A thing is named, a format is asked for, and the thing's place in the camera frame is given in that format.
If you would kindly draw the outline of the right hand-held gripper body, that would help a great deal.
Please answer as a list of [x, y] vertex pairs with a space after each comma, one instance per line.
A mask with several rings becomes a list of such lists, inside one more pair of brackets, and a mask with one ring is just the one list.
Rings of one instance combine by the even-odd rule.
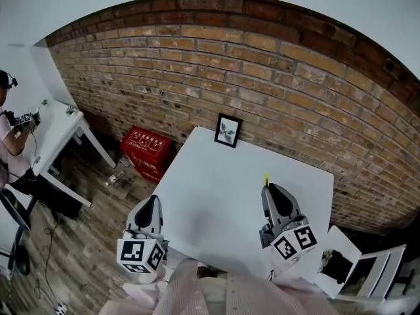
[[294, 261], [313, 250], [318, 244], [304, 215], [297, 215], [286, 224], [273, 227], [267, 224], [262, 227], [259, 234], [262, 248], [273, 248], [284, 261]]

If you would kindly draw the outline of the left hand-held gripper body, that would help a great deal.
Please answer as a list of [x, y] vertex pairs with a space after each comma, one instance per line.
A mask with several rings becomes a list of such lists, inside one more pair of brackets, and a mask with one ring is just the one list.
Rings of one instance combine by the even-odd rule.
[[117, 241], [116, 262], [133, 274], [156, 274], [166, 260], [168, 245], [162, 234], [127, 229]]

